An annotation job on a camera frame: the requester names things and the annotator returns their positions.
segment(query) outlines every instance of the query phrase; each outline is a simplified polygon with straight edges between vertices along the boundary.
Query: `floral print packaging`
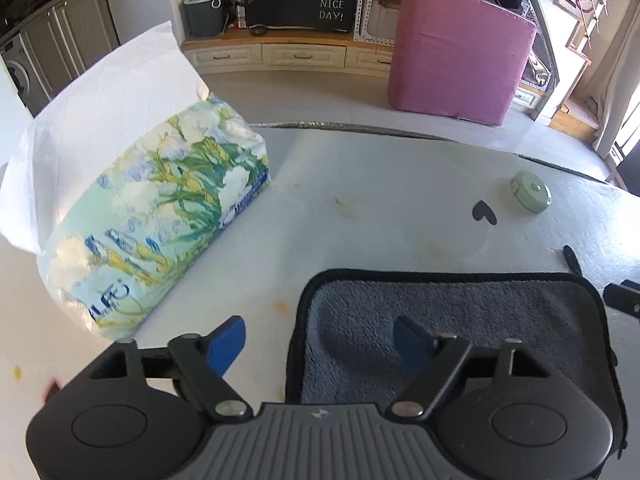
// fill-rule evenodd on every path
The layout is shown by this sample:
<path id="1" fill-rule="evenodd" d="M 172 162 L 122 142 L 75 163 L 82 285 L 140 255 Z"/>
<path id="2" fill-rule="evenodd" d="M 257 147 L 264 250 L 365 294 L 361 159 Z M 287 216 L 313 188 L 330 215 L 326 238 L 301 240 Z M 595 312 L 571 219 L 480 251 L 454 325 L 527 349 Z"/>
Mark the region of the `floral print packaging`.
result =
<path id="1" fill-rule="evenodd" d="M 46 242 L 40 275 L 92 332 L 131 335 L 269 181 L 264 139 L 212 95 L 88 187 Z"/>

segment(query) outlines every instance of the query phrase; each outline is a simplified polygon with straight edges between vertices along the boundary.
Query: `pink cushion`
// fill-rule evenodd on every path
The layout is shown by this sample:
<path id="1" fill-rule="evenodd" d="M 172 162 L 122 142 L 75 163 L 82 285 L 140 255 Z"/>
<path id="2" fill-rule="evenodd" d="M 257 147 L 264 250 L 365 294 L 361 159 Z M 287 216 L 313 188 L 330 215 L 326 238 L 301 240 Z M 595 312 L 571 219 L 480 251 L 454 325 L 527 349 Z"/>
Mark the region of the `pink cushion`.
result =
<path id="1" fill-rule="evenodd" d="M 389 103 L 499 126 L 535 36 L 533 23 L 484 0 L 402 0 Z"/>

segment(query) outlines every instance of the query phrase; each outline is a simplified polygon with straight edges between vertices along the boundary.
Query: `trash can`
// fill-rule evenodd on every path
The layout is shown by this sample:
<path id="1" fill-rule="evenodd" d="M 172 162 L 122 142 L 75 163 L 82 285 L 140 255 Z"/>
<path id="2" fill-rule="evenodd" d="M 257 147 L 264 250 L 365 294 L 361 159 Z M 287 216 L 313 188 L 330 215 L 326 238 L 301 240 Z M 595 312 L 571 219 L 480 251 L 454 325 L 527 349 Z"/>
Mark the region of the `trash can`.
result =
<path id="1" fill-rule="evenodd" d="M 185 33 L 189 38 L 210 38 L 225 28 L 222 0 L 184 0 Z"/>

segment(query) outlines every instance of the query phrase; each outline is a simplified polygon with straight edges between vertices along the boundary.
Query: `gray cloth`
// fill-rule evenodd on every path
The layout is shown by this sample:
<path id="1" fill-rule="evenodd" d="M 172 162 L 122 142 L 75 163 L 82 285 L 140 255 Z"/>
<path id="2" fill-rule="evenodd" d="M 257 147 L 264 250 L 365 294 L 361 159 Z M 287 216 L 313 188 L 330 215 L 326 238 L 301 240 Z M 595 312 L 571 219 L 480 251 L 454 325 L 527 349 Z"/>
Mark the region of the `gray cloth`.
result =
<path id="1" fill-rule="evenodd" d="M 325 283 L 308 305 L 305 355 L 298 361 L 301 402 L 386 408 L 414 379 L 402 371 L 393 345 L 400 315 L 434 335 L 452 332 L 478 346 L 522 339 L 606 413 L 612 450 L 620 446 L 623 407 L 607 359 L 607 327 L 587 288 L 571 281 Z"/>

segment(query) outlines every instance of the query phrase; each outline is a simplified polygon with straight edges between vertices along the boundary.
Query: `white tissue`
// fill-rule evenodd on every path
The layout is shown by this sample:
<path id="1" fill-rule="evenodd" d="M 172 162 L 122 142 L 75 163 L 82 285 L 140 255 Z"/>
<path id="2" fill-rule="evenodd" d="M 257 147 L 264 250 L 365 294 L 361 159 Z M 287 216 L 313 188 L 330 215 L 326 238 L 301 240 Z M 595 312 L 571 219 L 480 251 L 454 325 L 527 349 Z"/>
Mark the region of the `white tissue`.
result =
<path id="1" fill-rule="evenodd" d="M 54 227 L 137 138 L 209 90 L 167 22 L 104 57 L 29 125 L 0 188 L 0 232 L 40 254 Z"/>

